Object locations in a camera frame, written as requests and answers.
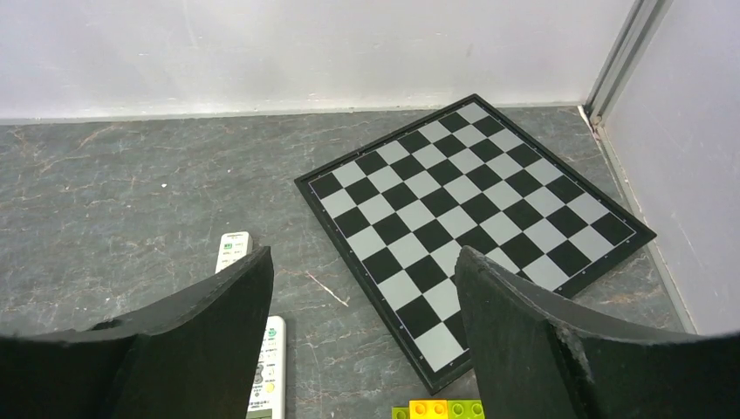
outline gray marble floor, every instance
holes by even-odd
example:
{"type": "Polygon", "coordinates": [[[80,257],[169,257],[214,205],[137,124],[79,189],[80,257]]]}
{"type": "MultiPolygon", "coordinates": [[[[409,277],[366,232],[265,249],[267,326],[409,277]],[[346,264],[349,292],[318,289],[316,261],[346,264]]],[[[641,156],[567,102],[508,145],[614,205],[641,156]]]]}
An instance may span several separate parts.
{"type": "MultiPolygon", "coordinates": [[[[288,417],[386,417],[425,397],[293,179],[427,112],[0,127],[0,333],[84,328],[150,304],[212,274],[220,236],[247,230],[273,247],[288,417]]],[[[504,112],[624,202],[575,108],[504,112]]],[[[681,329],[642,251],[576,300],[681,329]]],[[[439,396],[476,397],[474,374],[439,396]]]]}

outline lime green building block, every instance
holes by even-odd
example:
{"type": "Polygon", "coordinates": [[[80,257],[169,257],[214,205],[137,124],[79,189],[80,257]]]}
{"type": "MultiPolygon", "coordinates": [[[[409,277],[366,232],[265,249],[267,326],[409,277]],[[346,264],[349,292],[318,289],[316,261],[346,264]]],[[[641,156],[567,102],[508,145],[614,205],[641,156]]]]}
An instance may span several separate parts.
{"type": "Polygon", "coordinates": [[[391,419],[408,419],[409,417],[411,416],[408,414],[408,408],[394,408],[391,419]]]}
{"type": "Polygon", "coordinates": [[[449,419],[485,419],[480,400],[447,400],[447,407],[449,419]]]}

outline checkered board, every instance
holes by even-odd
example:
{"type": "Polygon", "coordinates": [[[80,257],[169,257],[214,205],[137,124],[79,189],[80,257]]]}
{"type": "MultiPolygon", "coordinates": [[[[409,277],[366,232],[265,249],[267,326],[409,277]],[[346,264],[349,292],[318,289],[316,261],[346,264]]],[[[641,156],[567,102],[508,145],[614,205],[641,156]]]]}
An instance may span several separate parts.
{"type": "Polygon", "coordinates": [[[296,184],[430,393],[470,368],[462,246],[570,297],[654,237],[475,95],[296,184]]]}

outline yellow building block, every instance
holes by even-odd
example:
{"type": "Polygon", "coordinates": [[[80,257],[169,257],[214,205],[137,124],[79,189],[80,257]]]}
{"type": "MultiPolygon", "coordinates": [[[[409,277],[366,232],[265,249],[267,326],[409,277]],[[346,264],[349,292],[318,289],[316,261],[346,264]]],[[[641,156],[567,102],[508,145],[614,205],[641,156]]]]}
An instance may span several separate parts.
{"type": "Polygon", "coordinates": [[[485,419],[480,400],[447,400],[449,419],[485,419]]]}
{"type": "Polygon", "coordinates": [[[410,419],[448,419],[446,400],[412,400],[408,410],[410,419]]]}
{"type": "Polygon", "coordinates": [[[394,408],[391,419],[410,419],[408,408],[394,408]]]}

